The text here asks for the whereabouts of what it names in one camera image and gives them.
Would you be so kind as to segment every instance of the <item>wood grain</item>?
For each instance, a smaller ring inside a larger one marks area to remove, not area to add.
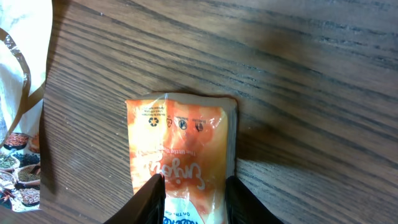
[[[43,211],[102,223],[132,196],[124,100],[239,103],[237,175],[285,223],[398,223],[394,0],[54,1]]]

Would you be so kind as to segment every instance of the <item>wooden surface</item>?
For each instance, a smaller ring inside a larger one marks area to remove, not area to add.
[[[237,99],[237,175],[283,222],[398,223],[396,0],[55,1],[48,68],[43,211],[0,223],[118,211],[153,91]]]

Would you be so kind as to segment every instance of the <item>recycling symbol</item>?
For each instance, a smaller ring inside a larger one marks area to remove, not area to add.
[[[149,118],[149,124],[150,124],[152,127],[156,127],[156,126],[157,126],[157,123],[159,123],[159,120],[158,120],[157,118]]]

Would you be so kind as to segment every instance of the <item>sealed edge of packet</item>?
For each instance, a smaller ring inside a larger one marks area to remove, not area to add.
[[[231,98],[154,93],[127,100],[131,178],[137,192],[165,177],[164,223],[227,223],[237,104]]]
[[[0,0],[0,204],[40,206],[39,123],[52,3]]]

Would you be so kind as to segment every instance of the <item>food package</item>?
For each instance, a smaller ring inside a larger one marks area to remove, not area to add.
[[[164,223],[227,223],[234,174],[236,102],[182,93],[127,100],[131,178],[137,192],[165,177]]]
[[[52,3],[0,0],[0,204],[39,209],[39,122]]]

